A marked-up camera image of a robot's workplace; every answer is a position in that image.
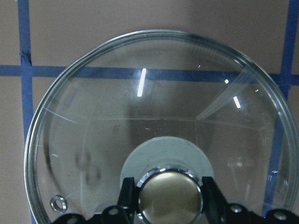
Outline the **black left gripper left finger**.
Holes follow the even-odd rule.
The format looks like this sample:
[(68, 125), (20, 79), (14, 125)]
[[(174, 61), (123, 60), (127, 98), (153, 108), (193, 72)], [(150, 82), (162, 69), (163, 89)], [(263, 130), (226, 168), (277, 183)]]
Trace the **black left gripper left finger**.
[(55, 224), (132, 224), (135, 215), (135, 180), (133, 177), (123, 179), (116, 205), (105, 208), (86, 220), (79, 214), (66, 214), (54, 221)]

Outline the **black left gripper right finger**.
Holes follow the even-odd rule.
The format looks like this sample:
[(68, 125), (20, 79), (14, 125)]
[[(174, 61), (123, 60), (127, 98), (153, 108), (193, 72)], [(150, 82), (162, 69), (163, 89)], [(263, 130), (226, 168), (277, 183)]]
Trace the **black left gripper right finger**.
[(296, 215), (273, 209), (261, 217), (237, 203), (228, 203), (212, 177), (202, 177), (203, 211), (209, 224), (294, 224)]

